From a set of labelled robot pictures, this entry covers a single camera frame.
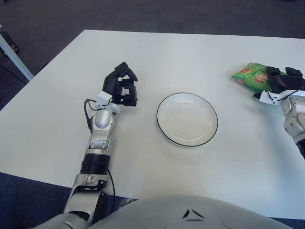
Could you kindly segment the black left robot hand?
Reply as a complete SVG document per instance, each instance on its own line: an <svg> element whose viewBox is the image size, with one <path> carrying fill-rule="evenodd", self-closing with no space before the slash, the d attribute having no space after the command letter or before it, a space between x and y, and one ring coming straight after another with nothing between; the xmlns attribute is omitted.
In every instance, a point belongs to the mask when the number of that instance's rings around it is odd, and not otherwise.
<svg viewBox="0 0 305 229"><path fill-rule="evenodd" d="M134 82L138 79L126 62L122 62L104 80L102 90L112 96L112 103L123 106L137 105Z"/></svg>

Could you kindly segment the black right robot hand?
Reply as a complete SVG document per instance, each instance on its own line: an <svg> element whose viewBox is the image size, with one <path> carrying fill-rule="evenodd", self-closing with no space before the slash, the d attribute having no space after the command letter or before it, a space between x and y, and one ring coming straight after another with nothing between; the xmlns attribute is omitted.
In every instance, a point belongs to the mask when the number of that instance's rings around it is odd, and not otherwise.
<svg viewBox="0 0 305 229"><path fill-rule="evenodd" d="M286 67L286 73L279 68L267 66L264 72L252 76L252 83L260 96L266 94L271 101L281 101L289 95L305 89L305 80L300 70Z"/></svg>

